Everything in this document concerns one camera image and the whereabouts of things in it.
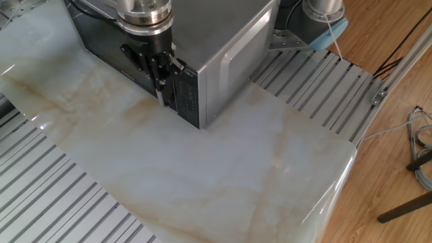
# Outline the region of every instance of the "gray cable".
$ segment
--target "gray cable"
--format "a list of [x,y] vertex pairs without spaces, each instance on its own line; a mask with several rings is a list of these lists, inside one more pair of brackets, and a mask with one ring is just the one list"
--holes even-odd
[[[426,152],[429,151],[429,149],[425,148],[422,151],[420,151],[419,153],[417,153],[416,151],[416,138],[415,138],[415,132],[412,129],[412,122],[422,118],[424,116],[427,115],[422,115],[419,116],[418,118],[413,119],[415,113],[420,112],[421,110],[419,108],[416,108],[414,111],[411,112],[410,117],[408,118],[408,121],[410,122],[408,124],[408,131],[410,133],[410,140],[411,140],[411,153],[412,153],[412,160],[416,160],[417,158],[419,158],[420,156],[424,155]],[[423,172],[423,170],[421,169],[421,166],[419,167],[418,170],[416,170],[415,172],[416,178],[418,180],[418,182],[427,190],[432,191],[432,180],[429,179],[427,177],[427,175],[425,175],[425,173]]]
[[396,126],[396,127],[394,127],[394,128],[389,128],[389,129],[387,129],[387,130],[377,132],[376,134],[372,134],[372,135],[370,135],[370,136],[364,137],[363,140],[370,139],[370,138],[372,138],[372,137],[374,137],[374,136],[377,136],[377,135],[383,134],[383,133],[385,133],[385,132],[391,132],[391,131],[393,131],[393,130],[396,130],[396,129],[399,129],[399,128],[403,128],[405,125],[411,124],[412,122],[415,122],[416,120],[419,120],[419,119],[422,119],[422,118],[424,118],[424,117],[428,117],[428,116],[432,117],[432,113],[425,114],[425,115],[421,115],[421,116],[419,116],[419,117],[416,117],[416,118],[414,118],[414,119],[412,119],[412,120],[409,120],[409,121],[405,122],[404,124],[401,124],[401,125]]

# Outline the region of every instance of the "wooden floor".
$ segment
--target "wooden floor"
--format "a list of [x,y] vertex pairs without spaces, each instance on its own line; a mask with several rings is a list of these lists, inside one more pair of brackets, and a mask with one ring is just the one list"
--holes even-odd
[[[409,32],[408,26],[410,24],[414,26],[423,13],[432,6],[430,0],[353,0],[350,2],[345,1],[347,9],[355,5],[368,7],[347,10],[348,13],[351,12],[356,16],[360,16],[361,13],[377,15],[376,20],[371,20],[373,17],[367,16],[365,17],[367,21],[363,23],[351,21],[352,29],[349,29],[348,32],[353,33],[354,36],[343,36],[340,40],[342,53],[346,59],[369,72],[374,72],[379,67],[398,45],[398,41]],[[379,6],[379,9],[376,10],[373,6]],[[404,9],[398,15],[402,20],[398,20],[399,17],[395,16],[393,18],[395,23],[392,23],[388,17],[389,13],[384,11],[387,8]],[[405,11],[416,12],[416,15],[403,16],[402,12]],[[403,30],[397,28],[400,25],[396,22],[400,21],[405,23],[401,25]],[[400,55],[407,52],[427,25],[432,22],[432,16],[428,17],[425,22],[419,28],[420,31],[413,34],[414,38],[400,51]],[[356,30],[362,25],[365,25],[364,28],[374,26],[378,33],[367,29]],[[392,91],[374,119],[367,135],[404,123],[416,105],[423,107],[426,112],[432,112],[432,48],[423,55]],[[414,129],[427,123],[432,124],[432,121],[425,119],[416,122]],[[363,141],[322,243],[432,242],[432,205],[386,224],[380,224],[376,220],[381,213],[426,193],[414,174],[405,169],[411,161],[407,128]],[[426,164],[424,169],[428,176],[432,176],[432,163]]]
[[[374,73],[432,7],[432,0],[344,0],[346,31],[338,38],[344,59]],[[432,14],[412,33],[392,60],[403,56],[432,22]]]

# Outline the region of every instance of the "metal slat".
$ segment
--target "metal slat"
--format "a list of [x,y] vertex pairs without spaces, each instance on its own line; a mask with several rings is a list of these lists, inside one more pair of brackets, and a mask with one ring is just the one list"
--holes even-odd
[[0,94],[0,117],[8,114],[11,110],[14,109],[14,106],[7,100],[6,97]]
[[153,233],[142,225],[139,232],[131,238],[130,243],[148,242],[153,237]]
[[64,217],[65,212],[67,213],[70,211],[71,207],[74,206],[77,198],[84,198],[95,186],[96,183],[90,176],[84,176],[57,202],[53,201],[53,205],[45,207],[42,215],[38,215],[38,217],[35,217],[33,221],[27,225],[28,229],[21,235],[18,242],[38,242],[41,238],[41,233],[45,232],[45,230],[50,227],[53,223],[53,219],[61,219]]
[[[47,243],[52,242],[62,242],[63,240],[68,239],[70,232],[72,232],[80,223],[86,219],[87,215],[95,209],[99,203],[107,196],[107,193],[100,189],[94,196],[90,198],[65,224],[63,224],[50,238],[47,240]],[[87,225],[87,230],[89,230],[92,226]]]
[[117,239],[116,242],[127,242],[134,238],[134,232],[140,227],[141,223],[138,220],[134,222],[127,228],[127,230]]
[[264,71],[259,74],[258,78],[254,80],[254,83],[260,85],[267,77],[273,73],[274,69],[283,61],[288,55],[288,53],[281,53],[279,56],[275,58],[275,60],[268,65],[267,68],[264,69]]
[[24,227],[24,229],[22,229],[20,233],[10,241],[10,243],[31,242],[50,224],[53,217],[61,215],[67,209],[68,204],[78,198],[83,192],[91,187],[93,183],[94,181],[90,176],[86,176],[86,173],[82,173],[80,177],[75,179],[75,181],[71,183],[59,196],[57,196],[55,200],[49,203],[36,217],[27,223],[26,227]]
[[318,51],[315,52],[312,57],[298,70],[297,74],[294,74],[294,77],[291,81],[286,85],[279,94],[276,94],[277,98],[282,99],[287,102],[290,98],[295,95],[300,88],[304,85],[304,83],[308,80],[314,72],[315,69],[325,60],[327,51]]
[[6,186],[23,176],[24,173],[33,168],[40,160],[44,159],[45,156],[49,155],[49,158],[52,158],[53,161],[62,156],[63,152],[59,149],[55,150],[55,145],[51,141],[47,139],[41,141],[40,144],[36,144],[36,148],[28,154],[17,158],[0,173],[0,192],[5,191],[7,189]]
[[334,70],[315,87],[314,91],[309,95],[310,97],[307,103],[300,111],[305,114],[310,114],[310,118],[313,118],[316,112],[318,112],[320,105],[326,101],[325,98],[328,98],[328,94],[332,92],[336,84],[340,82],[348,72],[347,68],[349,66],[350,63],[348,61],[341,60]]
[[91,203],[91,200],[94,198],[97,198],[98,193],[99,196],[103,194],[101,190],[102,188],[99,185],[96,185],[83,197],[76,198],[75,201],[70,205],[70,207],[72,207],[68,207],[68,209],[65,210],[61,215],[59,215],[57,218],[54,218],[51,224],[41,231],[40,234],[32,241],[32,243],[47,242],[51,238],[55,238],[56,236],[59,237],[62,234],[62,230],[67,230],[66,224],[71,220],[73,221],[74,216],[77,215],[80,210],[83,210],[81,212],[84,212],[86,210],[86,205]]
[[13,201],[17,200],[21,195],[23,195],[29,188],[31,188],[35,183],[37,183],[41,178],[43,178],[49,171],[51,171],[57,164],[62,164],[67,161],[65,156],[60,156],[54,162],[49,159],[45,159],[38,163],[33,169],[30,170],[26,176],[21,177],[16,183],[13,183],[8,189],[1,193],[4,198],[10,198],[5,204],[1,204],[0,212],[2,212],[3,207],[9,205]]
[[123,219],[127,215],[129,215],[130,217],[129,212],[121,205],[118,205],[117,209],[112,212],[112,214],[110,214],[108,218],[104,220],[104,222],[102,222],[102,224],[93,232],[93,234],[91,234],[91,236],[87,238],[86,242],[93,243],[108,240],[107,237],[112,237],[112,235],[118,230],[116,229],[116,227],[123,221]]
[[303,82],[303,85],[301,86],[300,90],[290,99],[287,101],[287,103],[294,107],[296,103],[299,102],[299,100],[303,97],[305,92],[311,87],[311,85],[315,82],[315,80],[320,76],[322,72],[324,72],[324,69],[327,66],[332,66],[338,59],[336,58],[336,55],[333,53],[330,53],[328,56],[325,57],[324,61],[320,64],[320,66],[307,78],[306,82]]
[[352,66],[350,71],[345,75],[344,79],[339,83],[330,97],[326,100],[318,113],[314,116],[320,124],[327,128],[328,124],[333,125],[339,117],[343,108],[348,104],[345,100],[350,100],[354,93],[350,96],[351,90],[357,85],[361,77],[361,69],[357,66]]
[[115,231],[112,236],[105,239],[105,241],[102,241],[101,243],[116,243],[116,242],[118,242],[117,240],[122,235],[124,235],[126,230],[128,230],[132,226],[132,224],[136,221],[136,219],[130,213],[128,215],[125,216],[124,222],[121,223],[121,225],[118,225],[119,226],[118,230]]
[[365,80],[367,78],[367,74],[359,74],[358,80],[355,82],[355,84],[350,89],[349,93],[346,95],[345,98],[343,98],[342,102],[337,104],[336,111],[331,116],[329,121],[327,121],[327,124],[325,127],[327,129],[332,129],[335,127],[336,121],[339,119],[339,117],[342,115],[342,112],[344,112],[348,106],[348,104],[351,103],[351,100],[354,98],[354,95],[358,92],[358,89],[365,83]]
[[285,70],[285,68],[291,63],[295,54],[297,54],[297,52],[290,51],[284,57],[284,59],[275,67],[275,69],[259,84],[259,86],[265,88],[267,87],[268,84],[272,83],[272,81],[274,81],[274,79],[276,79]]
[[12,120],[7,122],[0,129],[0,142],[6,137],[8,137],[16,128],[21,126],[24,122],[27,122],[27,119],[22,114],[18,114]]
[[368,73],[364,73],[363,76],[366,76],[366,79],[360,86],[360,88],[356,91],[356,94],[351,99],[351,101],[348,103],[347,107],[344,109],[344,112],[339,116],[339,118],[336,120],[335,125],[330,129],[331,131],[340,134],[344,126],[346,125],[347,121],[351,118],[351,115],[354,113],[355,109],[357,108],[358,104],[361,102],[362,98],[365,96],[368,89],[371,87],[371,79],[369,78]]
[[118,208],[118,206],[120,206],[120,204],[118,203],[118,202],[116,202],[115,204],[114,204],[114,206],[112,206],[111,207],[111,209],[108,211],[108,212],[106,212],[98,221],[97,221],[97,223],[91,228],[91,230],[89,231],[89,232],[87,232],[87,234],[83,237],[83,238],[81,238],[81,240],[79,241],[79,243],[84,243],[84,242],[92,242],[91,240],[89,240],[89,241],[87,241],[87,239],[88,239],[88,237],[89,236],[91,236],[91,235],[93,235],[93,236],[95,236],[96,234],[93,234],[95,231],[97,231],[97,230],[103,230],[103,231],[105,231],[106,229],[104,229],[104,228],[101,228],[101,227],[99,227],[99,226],[101,226],[105,221],[106,221],[106,219],[109,217],[109,216],[111,216],[112,214],[113,214],[113,212],[114,211],[116,211],[116,209]]
[[3,158],[0,164],[0,180],[1,176],[6,173],[8,169],[14,166],[16,163],[20,162],[26,155],[31,153],[40,143],[42,143],[46,137],[43,134],[39,134],[36,138],[32,139],[26,146],[17,151],[13,156],[8,159]]
[[52,203],[68,186],[73,184],[81,175],[81,168],[71,165],[69,170],[66,170],[60,175],[59,180],[55,180],[50,187],[50,193],[44,193],[40,197],[29,202],[22,210],[13,217],[7,217],[1,222],[0,242],[9,242],[17,234],[25,228],[25,225],[34,219],[47,205]]
[[296,54],[295,58],[291,61],[276,79],[266,88],[271,94],[276,95],[280,89],[288,85],[291,79],[296,74],[298,68],[304,65],[312,51],[301,51]]
[[0,119],[0,128],[2,128],[7,122],[9,122],[12,118],[19,115],[20,112],[17,109],[13,109],[7,115]]
[[[373,76],[369,75],[368,78],[366,79],[366,82],[370,83],[372,81],[373,81]],[[352,111],[350,117],[344,124],[344,127],[339,132],[341,136],[348,139],[349,141],[352,141],[353,136],[355,136],[357,133],[357,129],[365,121],[365,116],[367,115],[371,107],[373,107],[370,103],[370,100],[371,100],[371,95],[374,95],[376,90],[373,90],[371,87],[372,84],[369,84],[368,87],[364,90],[362,96],[359,98],[355,106],[355,110]]]
[[80,221],[79,224],[71,227],[72,230],[66,232],[64,237],[67,237],[67,240],[70,242],[82,242],[85,240],[87,233],[93,230],[93,227],[116,203],[114,198],[109,196],[107,192],[104,193],[104,195],[100,197],[100,200],[94,204],[94,207],[90,208],[86,215],[83,215],[85,221]]
[[282,53],[278,52],[269,52],[265,57],[262,64],[260,64],[255,71],[250,75],[249,80],[255,82],[257,78],[261,76],[268,68],[270,68],[271,64],[281,55]]
[[315,93],[316,89],[321,85],[321,83],[331,74],[331,72],[337,67],[339,61],[338,56],[333,56],[324,70],[313,80],[310,86],[304,91],[303,95],[298,99],[294,108],[301,111],[302,108],[308,103],[309,99]]
[[30,122],[22,126],[2,143],[0,143],[0,160],[2,160],[2,158],[6,157],[7,155],[14,154],[13,151],[18,151],[21,148],[20,145],[24,146],[26,144],[23,141],[29,137],[34,138],[38,134],[40,134],[40,132]]

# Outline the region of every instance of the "white marble surface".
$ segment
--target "white marble surface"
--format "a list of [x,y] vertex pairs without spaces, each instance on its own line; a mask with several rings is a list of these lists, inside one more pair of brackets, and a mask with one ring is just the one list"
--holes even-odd
[[0,90],[164,243],[315,242],[354,146],[249,84],[206,130],[84,51],[59,0],[0,32]]

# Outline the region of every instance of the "cable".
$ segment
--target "cable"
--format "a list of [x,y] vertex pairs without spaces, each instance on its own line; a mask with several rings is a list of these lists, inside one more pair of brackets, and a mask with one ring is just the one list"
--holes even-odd
[[417,132],[416,132],[416,139],[417,139],[417,142],[420,144],[420,146],[423,146],[423,147],[425,147],[426,149],[430,149],[430,150],[432,150],[432,145],[426,144],[426,143],[424,143],[424,142],[420,139],[420,134],[421,134],[422,132],[424,132],[424,131],[430,131],[430,130],[432,130],[432,126],[431,126],[431,125],[424,126],[424,127],[420,128],[420,129],[418,129]]
[[432,113],[428,113],[428,114],[426,114],[426,115],[421,115],[421,116],[419,116],[419,117],[416,117],[416,118],[414,118],[414,119],[412,119],[412,120],[410,120],[410,121],[407,121],[407,122],[405,122],[404,124],[401,124],[401,125],[396,126],[396,127],[394,127],[394,128],[389,128],[389,129],[387,129],[387,130],[380,131],[380,132],[377,132],[377,133],[372,134],[372,135],[370,135],[370,136],[364,137],[363,140],[370,139],[370,138],[372,138],[372,137],[374,137],[374,136],[377,136],[377,135],[380,135],[380,134],[383,134],[383,133],[386,133],[386,132],[391,132],[391,131],[396,130],[396,129],[399,129],[399,128],[403,128],[405,125],[411,124],[412,122],[415,122],[416,120],[422,119],[422,118],[424,118],[424,117],[430,117],[430,116],[432,116]]
[[425,20],[425,18],[432,12],[432,7],[429,9],[428,12],[426,12],[424,14],[424,16],[417,22],[416,25],[414,25],[414,27],[411,29],[411,31],[405,36],[404,40],[402,40],[402,42],[396,47],[396,49],[394,49],[393,53],[390,54],[390,56],[383,62],[383,64],[381,64],[380,67],[378,67],[377,71],[373,74],[374,76],[376,76],[382,69],[384,69],[384,65],[396,54],[396,52],[400,49],[400,47],[406,42],[406,40],[408,39],[408,37],[410,37],[410,35],[414,32],[414,30],[421,24],[421,22],[423,22],[423,20]]
[[333,33],[333,30],[331,29],[330,21],[329,21],[329,19],[327,18],[327,16],[324,16],[324,17],[325,17],[325,21],[327,22],[327,25],[329,26],[329,30],[330,30],[330,33],[331,33],[331,37],[333,37],[333,41],[335,42],[335,46],[336,46],[336,49],[337,49],[337,51],[338,51],[338,53],[339,53],[339,57],[340,57],[340,59],[342,60],[342,59],[343,59],[343,57],[342,57],[342,52],[341,52],[340,49],[339,49],[339,45],[338,45],[338,42],[336,41],[335,34]]
[[96,15],[94,15],[94,14],[87,13],[86,11],[84,11],[84,10],[82,10],[80,7],[78,7],[78,6],[76,5],[76,3],[74,3],[73,0],[69,0],[69,2],[70,2],[70,4],[71,4],[72,6],[74,6],[74,7],[76,8],[76,10],[78,10],[79,12],[81,12],[81,14],[84,14],[84,15],[86,15],[86,16],[88,16],[88,17],[92,17],[92,18],[94,18],[94,19],[96,19],[96,20],[102,20],[102,21],[105,21],[105,22],[116,22],[116,21],[117,21],[116,19],[106,18],[106,17],[103,17],[103,16],[96,16]]
[[375,75],[375,78],[378,78],[381,75],[387,73],[388,71],[394,69],[399,63],[400,63],[400,59],[397,62],[393,62],[393,63],[387,65],[386,67],[383,68],[383,71],[381,71],[377,75]]
[[[422,110],[420,110],[419,108],[416,108],[414,111],[411,112],[410,117],[408,118],[408,121],[413,122],[416,119],[413,119],[415,113],[417,112],[423,112]],[[423,149],[422,151],[420,151],[418,154],[416,152],[416,140],[414,137],[414,131],[412,130],[412,124],[409,123],[408,124],[408,131],[410,133],[410,141],[411,141],[411,154],[412,154],[412,160],[415,161],[416,159],[418,159],[420,156],[424,155],[426,152],[429,151],[429,149]],[[417,169],[415,172],[416,178],[418,180],[418,182],[427,190],[432,191],[432,180],[429,179],[425,173],[423,172],[423,170],[421,169],[421,166],[419,167],[419,169]]]
[[286,19],[286,28],[288,28],[288,22],[290,21],[292,12],[296,9],[297,5],[301,2],[302,2],[302,0],[298,0],[297,3],[294,4],[293,8],[291,9],[290,14],[288,14],[288,18]]

